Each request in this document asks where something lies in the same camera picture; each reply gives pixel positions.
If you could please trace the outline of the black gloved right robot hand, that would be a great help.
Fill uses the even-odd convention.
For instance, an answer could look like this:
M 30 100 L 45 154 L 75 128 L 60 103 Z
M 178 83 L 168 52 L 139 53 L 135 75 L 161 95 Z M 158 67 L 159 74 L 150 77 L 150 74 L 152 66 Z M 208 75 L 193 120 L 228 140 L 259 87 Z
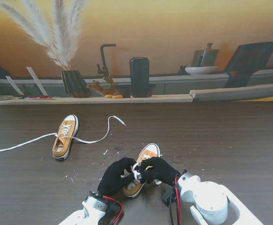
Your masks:
M 159 180 L 162 183 L 170 186 L 175 185 L 176 177 L 180 177 L 181 174 L 178 170 L 173 168 L 164 159 L 160 157 L 152 157 L 150 159 L 143 160 L 139 166 L 139 173 L 141 183 L 152 183 L 154 180 Z

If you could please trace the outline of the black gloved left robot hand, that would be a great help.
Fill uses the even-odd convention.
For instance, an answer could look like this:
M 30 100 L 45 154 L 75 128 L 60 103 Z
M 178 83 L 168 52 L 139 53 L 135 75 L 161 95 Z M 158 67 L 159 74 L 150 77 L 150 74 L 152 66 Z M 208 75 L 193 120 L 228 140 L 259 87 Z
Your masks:
M 135 164 L 136 161 L 130 157 L 124 157 L 112 163 L 105 171 L 98 185 L 98 194 L 113 196 L 131 183 L 134 180 L 131 166 Z

